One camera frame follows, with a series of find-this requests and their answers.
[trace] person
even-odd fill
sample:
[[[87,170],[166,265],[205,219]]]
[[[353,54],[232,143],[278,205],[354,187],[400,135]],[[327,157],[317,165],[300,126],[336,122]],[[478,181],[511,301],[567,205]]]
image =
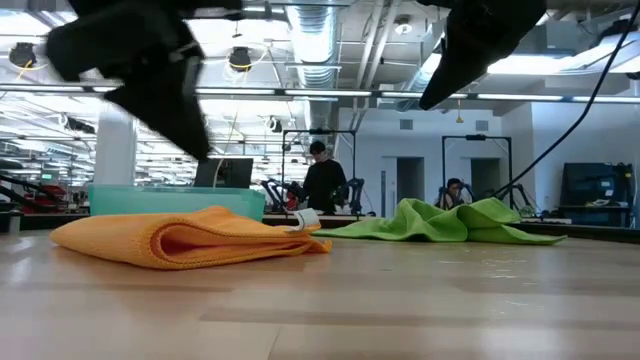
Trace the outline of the person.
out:
[[[333,214],[335,207],[332,194],[347,183],[342,166],[329,159],[326,147],[321,141],[315,141],[309,147],[315,163],[309,167],[302,187],[309,196],[308,207]]]
[[[467,191],[463,191],[464,183],[457,178],[447,181],[446,191],[440,193],[436,206],[443,210],[453,209],[458,205],[471,204],[473,199]]]

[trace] teal plastic bin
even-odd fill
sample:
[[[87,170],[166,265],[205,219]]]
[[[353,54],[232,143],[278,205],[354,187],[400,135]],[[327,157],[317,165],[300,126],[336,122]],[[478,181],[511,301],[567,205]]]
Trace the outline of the teal plastic bin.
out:
[[[249,189],[90,185],[91,215],[189,213],[224,206],[262,221],[265,197]]]

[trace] green towel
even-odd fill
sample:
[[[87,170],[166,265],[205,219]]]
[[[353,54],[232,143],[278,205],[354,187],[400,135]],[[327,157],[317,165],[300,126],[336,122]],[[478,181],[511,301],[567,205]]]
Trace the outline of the green towel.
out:
[[[319,230],[317,236],[388,241],[463,242],[552,245],[566,236],[533,235],[505,224],[520,216],[501,201],[491,198],[444,211],[420,200],[404,199],[393,220],[371,219],[334,230]]]

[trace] folded towel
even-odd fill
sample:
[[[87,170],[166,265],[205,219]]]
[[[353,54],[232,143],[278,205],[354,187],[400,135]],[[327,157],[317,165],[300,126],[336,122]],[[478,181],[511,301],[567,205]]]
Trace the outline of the folded towel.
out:
[[[520,216],[501,201],[491,198],[449,211],[420,200],[404,199],[392,220],[372,219],[314,235],[389,241],[462,242],[552,245],[566,238],[532,235],[505,224]]]
[[[313,240],[309,232],[267,226],[222,207],[191,214],[94,216],[56,229],[51,240],[87,255],[155,269],[191,269],[331,250],[330,242]]]

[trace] wooden table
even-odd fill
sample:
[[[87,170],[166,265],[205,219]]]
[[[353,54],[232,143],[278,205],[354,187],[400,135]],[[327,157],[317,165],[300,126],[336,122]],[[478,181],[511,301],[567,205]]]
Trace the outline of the wooden table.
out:
[[[640,358],[636,245],[334,244],[166,272],[0,238],[1,358]]]

